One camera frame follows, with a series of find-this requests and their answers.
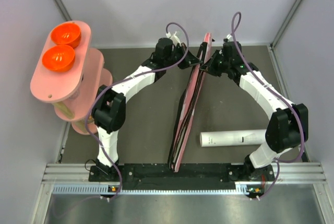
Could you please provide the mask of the pink SPORT racket bag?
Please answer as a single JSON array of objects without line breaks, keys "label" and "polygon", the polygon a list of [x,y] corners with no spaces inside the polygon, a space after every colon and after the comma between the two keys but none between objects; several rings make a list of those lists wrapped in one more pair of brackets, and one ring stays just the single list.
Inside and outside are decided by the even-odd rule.
[{"label": "pink SPORT racket bag", "polygon": [[174,173],[177,173],[181,166],[204,77],[205,73],[200,70],[200,64],[193,66],[187,86],[179,100],[173,140],[168,156],[169,169]]}]

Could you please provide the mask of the white shuttlecock tube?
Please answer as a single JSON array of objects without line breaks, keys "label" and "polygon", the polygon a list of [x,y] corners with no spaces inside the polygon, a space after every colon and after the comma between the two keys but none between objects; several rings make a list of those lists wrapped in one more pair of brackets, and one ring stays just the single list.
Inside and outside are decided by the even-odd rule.
[{"label": "white shuttlecock tube", "polygon": [[265,129],[201,132],[201,147],[261,145],[265,140]]}]

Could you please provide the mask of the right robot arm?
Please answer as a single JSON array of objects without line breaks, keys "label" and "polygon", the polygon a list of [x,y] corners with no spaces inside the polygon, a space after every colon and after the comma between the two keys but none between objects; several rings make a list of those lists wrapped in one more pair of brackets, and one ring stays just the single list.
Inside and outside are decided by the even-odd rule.
[{"label": "right robot arm", "polygon": [[227,74],[269,119],[264,143],[244,160],[243,177],[255,180],[282,154],[297,146],[304,148],[308,140],[308,108],[279,94],[253,63],[245,61],[239,42],[225,39],[222,49],[216,50],[200,70],[216,77]]}]

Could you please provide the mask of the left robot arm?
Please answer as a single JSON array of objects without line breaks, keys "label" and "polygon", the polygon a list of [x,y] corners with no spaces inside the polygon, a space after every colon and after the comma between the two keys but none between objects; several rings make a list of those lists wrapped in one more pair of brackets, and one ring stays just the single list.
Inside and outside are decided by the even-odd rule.
[{"label": "left robot arm", "polygon": [[175,63],[180,69],[186,69],[200,64],[201,59],[194,56],[184,44],[161,38],[151,56],[134,73],[105,93],[102,91],[106,86],[100,86],[92,118],[99,137],[96,167],[106,180],[118,176],[118,167],[114,164],[118,162],[117,137],[126,119],[126,103],[146,86],[158,81],[166,73],[166,68]]}]

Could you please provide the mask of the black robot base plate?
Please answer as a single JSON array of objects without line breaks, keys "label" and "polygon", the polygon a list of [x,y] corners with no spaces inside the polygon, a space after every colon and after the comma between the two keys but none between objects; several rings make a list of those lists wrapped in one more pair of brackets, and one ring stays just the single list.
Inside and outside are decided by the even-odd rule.
[{"label": "black robot base plate", "polygon": [[126,163],[115,168],[104,165],[90,168],[90,182],[116,183],[122,178],[122,189],[139,190],[211,190],[231,189],[235,182],[264,184],[274,180],[272,166],[247,174],[243,164],[184,163],[177,173],[166,163]]}]

